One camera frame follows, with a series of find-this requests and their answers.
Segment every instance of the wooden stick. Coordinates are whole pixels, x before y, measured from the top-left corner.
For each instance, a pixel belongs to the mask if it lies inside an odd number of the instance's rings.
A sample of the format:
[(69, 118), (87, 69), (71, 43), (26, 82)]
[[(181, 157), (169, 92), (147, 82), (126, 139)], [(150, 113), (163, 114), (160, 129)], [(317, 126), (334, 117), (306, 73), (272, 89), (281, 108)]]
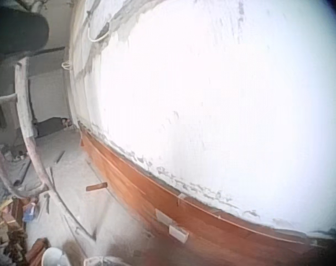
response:
[(8, 103), (11, 101), (17, 101), (18, 95), (16, 93), (6, 95), (6, 96), (0, 96), (0, 104)]
[(94, 243), (93, 237), (85, 230), (85, 228), (77, 221), (74, 215), (65, 205), (64, 201), (60, 198), (56, 189), (50, 181), (50, 178), (45, 170), (44, 165), (40, 159), (36, 149), (36, 142), (34, 132), (32, 129), (32, 117), (30, 112), (30, 103), (28, 96), (28, 58), (24, 58), (15, 66), (15, 92), (18, 94), (18, 116), (20, 128), (22, 130), (24, 142), (28, 150), (29, 157), (33, 163), (36, 174), (42, 183), (46, 184), (49, 191), (48, 194), (54, 203), (60, 208), (62, 215), (75, 226), (75, 232), (82, 235), (85, 239)]
[(92, 186), (87, 186), (85, 188), (85, 191), (93, 191), (93, 190), (99, 190), (101, 188), (106, 188), (107, 187), (107, 182), (101, 183), (101, 184), (96, 184)]

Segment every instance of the white wall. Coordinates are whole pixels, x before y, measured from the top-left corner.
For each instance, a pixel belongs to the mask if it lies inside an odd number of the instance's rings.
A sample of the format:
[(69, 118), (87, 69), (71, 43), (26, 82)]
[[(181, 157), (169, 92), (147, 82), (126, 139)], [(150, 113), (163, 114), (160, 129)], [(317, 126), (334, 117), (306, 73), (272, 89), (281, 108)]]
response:
[(51, 117), (69, 118), (62, 69), (30, 77), (30, 93), (38, 122)]
[(336, 229), (336, 16), (324, 2), (164, 1), (112, 32), (84, 77), (78, 32), (75, 109), (109, 145), (238, 217)]

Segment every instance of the small white block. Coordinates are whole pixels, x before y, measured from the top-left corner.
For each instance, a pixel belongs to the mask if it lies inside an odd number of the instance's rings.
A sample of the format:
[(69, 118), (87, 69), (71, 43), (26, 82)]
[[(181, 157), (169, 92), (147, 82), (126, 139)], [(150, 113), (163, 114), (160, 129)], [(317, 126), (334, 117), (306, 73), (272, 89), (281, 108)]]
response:
[(169, 234), (184, 244), (186, 243), (189, 237), (189, 232), (185, 231), (184, 229), (180, 227), (173, 226), (173, 225), (169, 226)]
[(170, 226), (173, 223), (173, 220), (169, 216), (165, 215), (158, 209), (156, 209), (156, 217), (158, 221), (164, 223), (166, 226)]

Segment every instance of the white bucket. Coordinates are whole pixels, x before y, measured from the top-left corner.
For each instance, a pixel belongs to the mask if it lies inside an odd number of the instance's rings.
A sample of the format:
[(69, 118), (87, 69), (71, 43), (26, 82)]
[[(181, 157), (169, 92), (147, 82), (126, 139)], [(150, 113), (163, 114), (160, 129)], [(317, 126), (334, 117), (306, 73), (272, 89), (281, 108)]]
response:
[(42, 256), (41, 266), (71, 266), (71, 264), (62, 250), (48, 248)]

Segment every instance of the wood scrap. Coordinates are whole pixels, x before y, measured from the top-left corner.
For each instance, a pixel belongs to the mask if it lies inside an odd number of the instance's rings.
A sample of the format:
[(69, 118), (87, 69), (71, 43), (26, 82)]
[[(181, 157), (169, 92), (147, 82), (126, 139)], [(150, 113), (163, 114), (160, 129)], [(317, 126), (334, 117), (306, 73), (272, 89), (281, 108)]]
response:
[(104, 182), (104, 183), (101, 183), (101, 184), (92, 185), (92, 186), (87, 186), (85, 188), (85, 191), (100, 190), (102, 188), (107, 188), (107, 182)]
[(35, 241), (31, 249), (26, 253), (25, 258), (28, 263), (31, 263), (35, 260), (37, 255), (41, 253), (43, 249), (47, 249), (49, 243), (46, 238), (39, 238)]
[(35, 259), (30, 263), (30, 266), (41, 266), (42, 256), (44, 255), (46, 248), (43, 248), (35, 257)]
[(18, 198), (15, 198), (10, 204), (9, 212), (2, 213), (2, 219), (9, 226), (9, 229), (14, 231), (24, 231), (23, 204)]

